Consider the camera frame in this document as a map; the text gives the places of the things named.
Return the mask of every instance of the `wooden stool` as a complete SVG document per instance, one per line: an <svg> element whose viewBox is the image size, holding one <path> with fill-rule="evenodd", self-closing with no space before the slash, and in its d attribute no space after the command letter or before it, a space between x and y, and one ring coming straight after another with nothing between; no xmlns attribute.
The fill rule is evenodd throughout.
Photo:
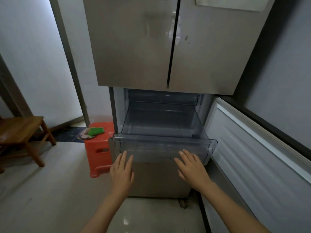
<svg viewBox="0 0 311 233"><path fill-rule="evenodd" d="M9 145L25 145L28 153L18 154L18 155L8 155L0 157L0 161L7 158L20 158L25 156L31 156L33 160L39 165L39 167L44 167L44 162L38 157L38 149L33 149L29 144L29 139L37 131L39 127L42 127L45 136L39 144L39 147L43 145L45 140L48 138L52 145L56 145L56 141L52 136L49 128L43 121L42 116L36 117L17 117L17 118L7 118L1 119L0 117L0 154ZM0 173L4 172L4 169L0 167Z"/></svg>

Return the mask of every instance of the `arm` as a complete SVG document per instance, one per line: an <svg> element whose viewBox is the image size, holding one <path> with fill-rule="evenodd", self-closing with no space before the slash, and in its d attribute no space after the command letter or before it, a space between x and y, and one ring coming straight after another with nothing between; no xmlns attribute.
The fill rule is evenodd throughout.
<svg viewBox="0 0 311 233"><path fill-rule="evenodd" d="M123 154L119 154L110 169L112 177L110 194L80 233L105 233L115 213L128 196L130 187L134 182L134 172L131 169L133 156L130 156L126 163L126 153L124 151Z"/></svg>
<svg viewBox="0 0 311 233"><path fill-rule="evenodd" d="M180 170L179 176L199 191L217 211L230 233L267 233L269 232L258 220L236 204L209 178L199 157L187 150L179 151L184 163L175 158Z"/></svg>

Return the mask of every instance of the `chair leg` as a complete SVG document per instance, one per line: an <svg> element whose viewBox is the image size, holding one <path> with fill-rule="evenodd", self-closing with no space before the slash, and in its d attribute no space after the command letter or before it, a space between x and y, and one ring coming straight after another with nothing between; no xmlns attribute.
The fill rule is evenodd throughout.
<svg viewBox="0 0 311 233"><path fill-rule="evenodd" d="M45 124L44 121L42 121L41 127L42 127L43 131L45 132L45 134L47 134L47 133L49 134L48 138L49 138L49 141L51 142L51 144L56 145L56 141L55 141L50 129L48 128L48 126Z"/></svg>
<svg viewBox="0 0 311 233"><path fill-rule="evenodd" d="M33 160L37 163L37 165L39 167L44 167L45 163L39 158L39 156L37 156L36 154L37 152L32 148L32 146L28 142L26 142L25 145L28 154L33 158Z"/></svg>

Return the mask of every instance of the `green cloth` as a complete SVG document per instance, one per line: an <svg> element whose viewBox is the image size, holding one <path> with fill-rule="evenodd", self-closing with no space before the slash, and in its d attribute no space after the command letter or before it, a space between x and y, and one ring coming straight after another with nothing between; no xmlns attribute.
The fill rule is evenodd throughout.
<svg viewBox="0 0 311 233"><path fill-rule="evenodd" d="M105 132L105 130L102 127L91 127L88 135L89 136L96 136L96 135L102 134L104 132Z"/></svg>

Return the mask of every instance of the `white wall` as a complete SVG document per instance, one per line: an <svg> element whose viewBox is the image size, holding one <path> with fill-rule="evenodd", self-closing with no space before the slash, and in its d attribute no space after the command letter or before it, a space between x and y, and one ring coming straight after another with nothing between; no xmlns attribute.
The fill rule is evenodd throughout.
<svg viewBox="0 0 311 233"><path fill-rule="evenodd" d="M108 87L98 86L83 0L58 0L90 122L112 121Z"/></svg>
<svg viewBox="0 0 311 233"><path fill-rule="evenodd" d="M276 44L272 50L270 49L270 56L245 103L249 110L309 149L311 149L310 10L311 0L300 0L297 3ZM251 63L256 67L258 61L254 60ZM244 76L252 77L255 73L254 70L250 70Z"/></svg>
<svg viewBox="0 0 311 233"><path fill-rule="evenodd" d="M14 115L11 113L11 111L9 110L6 103L3 101L1 97L0 97L0 116L3 119L14 117Z"/></svg>
<svg viewBox="0 0 311 233"><path fill-rule="evenodd" d="M49 0L0 0L0 54L48 126L82 116Z"/></svg>

